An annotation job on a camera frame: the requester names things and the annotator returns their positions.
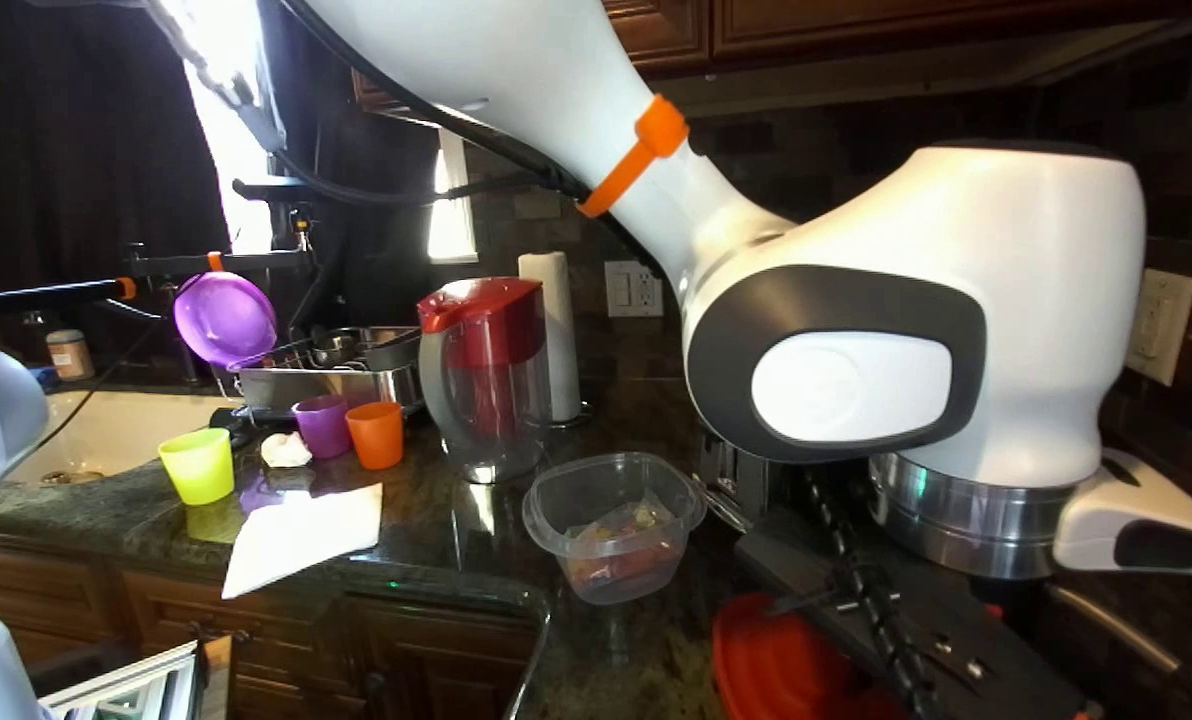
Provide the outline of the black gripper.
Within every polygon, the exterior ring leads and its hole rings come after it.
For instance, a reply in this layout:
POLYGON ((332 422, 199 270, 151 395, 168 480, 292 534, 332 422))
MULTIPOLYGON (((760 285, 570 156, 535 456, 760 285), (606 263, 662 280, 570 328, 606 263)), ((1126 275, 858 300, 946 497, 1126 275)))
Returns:
POLYGON ((709 439, 700 487, 774 610, 806 619, 906 720, 1105 720, 963 576, 896 546, 858 464, 788 469, 709 439))

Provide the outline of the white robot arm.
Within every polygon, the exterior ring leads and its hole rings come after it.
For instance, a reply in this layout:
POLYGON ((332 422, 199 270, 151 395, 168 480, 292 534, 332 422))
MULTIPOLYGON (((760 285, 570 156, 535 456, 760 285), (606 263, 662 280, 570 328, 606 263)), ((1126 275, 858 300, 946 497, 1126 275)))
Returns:
POLYGON ((878 525, 990 581, 1064 563, 1101 485, 1143 196, 1123 161, 926 143, 792 225, 688 143, 598 0, 285 0, 442 127, 498 136, 615 221, 670 280, 684 388, 774 464, 865 460, 878 525))

